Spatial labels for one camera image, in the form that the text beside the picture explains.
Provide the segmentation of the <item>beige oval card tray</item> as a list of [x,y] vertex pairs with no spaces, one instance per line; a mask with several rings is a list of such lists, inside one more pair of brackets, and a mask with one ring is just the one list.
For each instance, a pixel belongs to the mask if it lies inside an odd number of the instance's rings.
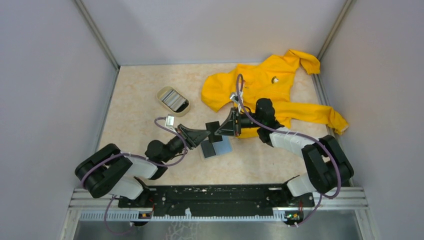
[[191,109],[191,102],[177,89],[164,86],[156,93],[159,103],[175,117],[183,117]]

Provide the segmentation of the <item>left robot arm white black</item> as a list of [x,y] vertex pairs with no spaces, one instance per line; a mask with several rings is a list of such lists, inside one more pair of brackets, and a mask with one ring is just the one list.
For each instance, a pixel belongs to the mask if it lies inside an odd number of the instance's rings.
[[144,207],[149,203],[150,193],[143,179],[160,178],[210,133],[209,130],[191,129],[180,124],[174,131],[175,137],[168,143],[152,140],[145,156],[124,153],[116,144],[109,143],[81,162],[74,174],[94,199],[115,195]]

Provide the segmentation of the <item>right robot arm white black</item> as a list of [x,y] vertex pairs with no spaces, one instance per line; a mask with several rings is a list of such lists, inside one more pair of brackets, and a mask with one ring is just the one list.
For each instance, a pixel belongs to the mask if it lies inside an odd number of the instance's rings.
[[232,107],[227,119],[215,130],[215,135],[240,137],[247,129],[257,129],[260,140],[273,147],[287,150],[304,161],[306,173],[286,182],[281,199],[295,206],[302,195],[317,192],[325,195],[332,189],[340,191],[342,184],[354,175],[354,169],[338,141],[332,135],[314,138],[290,131],[280,124],[269,98],[257,100],[255,112],[243,112]]

